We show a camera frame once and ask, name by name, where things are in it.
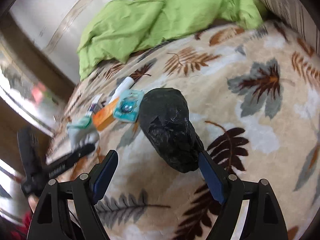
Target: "leaf pattern blanket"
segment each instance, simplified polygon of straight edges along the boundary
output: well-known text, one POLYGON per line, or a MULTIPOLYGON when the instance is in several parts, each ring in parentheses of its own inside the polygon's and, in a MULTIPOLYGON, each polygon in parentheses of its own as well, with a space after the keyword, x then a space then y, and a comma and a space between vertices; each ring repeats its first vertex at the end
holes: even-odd
MULTIPOLYGON (((224 25, 166 42, 132 58, 106 63, 75 90, 52 142, 53 160, 70 150, 67 121, 92 98, 108 100, 131 75, 133 89, 181 91, 190 121, 213 160, 247 181, 266 178, 276 194, 290 239, 298 239, 320 206, 320 58, 277 22, 244 31, 224 25)), ((59 177, 74 179, 110 149, 119 164, 97 213, 110 239, 205 239, 220 211, 199 170, 169 167, 137 123, 114 121, 97 151, 59 177)), ((233 239, 239 239, 243 203, 233 239)))

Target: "black trash bag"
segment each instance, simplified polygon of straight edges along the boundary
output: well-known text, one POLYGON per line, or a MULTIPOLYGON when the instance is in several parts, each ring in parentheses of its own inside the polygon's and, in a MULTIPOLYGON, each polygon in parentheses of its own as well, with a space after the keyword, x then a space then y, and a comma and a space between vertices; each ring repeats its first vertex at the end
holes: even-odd
POLYGON ((198 153, 204 146, 189 121, 188 104, 179 90, 156 88, 146 93, 139 122, 157 153, 182 173, 198 169, 198 153))

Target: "green blanket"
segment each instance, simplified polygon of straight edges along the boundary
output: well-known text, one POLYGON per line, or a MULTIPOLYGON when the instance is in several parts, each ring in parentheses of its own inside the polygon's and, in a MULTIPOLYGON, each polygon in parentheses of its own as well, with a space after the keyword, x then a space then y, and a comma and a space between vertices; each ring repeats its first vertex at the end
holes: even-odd
POLYGON ((216 18, 255 28, 265 12, 259 0, 113 0, 82 33, 81 80, 103 59, 125 63, 132 52, 203 30, 216 18))

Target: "bedspread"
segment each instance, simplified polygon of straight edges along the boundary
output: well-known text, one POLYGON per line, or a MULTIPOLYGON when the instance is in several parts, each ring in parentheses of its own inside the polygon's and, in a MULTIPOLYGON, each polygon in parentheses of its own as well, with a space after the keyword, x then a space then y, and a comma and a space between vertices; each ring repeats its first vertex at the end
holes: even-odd
MULTIPOLYGON (((55 159, 70 150, 66 120, 107 99, 134 73, 132 87, 173 87, 188 102, 190 121, 216 163, 242 180, 266 178, 279 201, 290 239, 298 239, 320 206, 320 59, 281 23, 245 31, 224 25, 153 48, 126 65, 108 63, 84 80, 70 99, 55 159), (223 134, 224 141, 217 140, 223 134)), ((199 170, 179 173, 157 154, 137 123, 114 121, 100 133, 97 152, 59 177, 89 172, 110 149, 119 164, 96 205, 110 239, 205 239, 220 205, 199 170)), ((233 239, 247 209, 243 203, 233 239)))
POLYGON ((203 30, 214 19, 256 28, 265 13, 259 0, 113 0, 81 35, 77 50, 81 80, 102 59, 126 63, 132 52, 203 30))

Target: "teal packaging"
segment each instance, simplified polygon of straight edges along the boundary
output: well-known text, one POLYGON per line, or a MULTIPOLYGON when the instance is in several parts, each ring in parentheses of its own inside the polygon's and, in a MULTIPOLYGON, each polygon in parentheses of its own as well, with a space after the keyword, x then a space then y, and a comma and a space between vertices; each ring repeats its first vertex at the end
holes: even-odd
POLYGON ((127 89, 119 97, 113 117, 123 122, 135 122, 144 93, 139 90, 127 89))

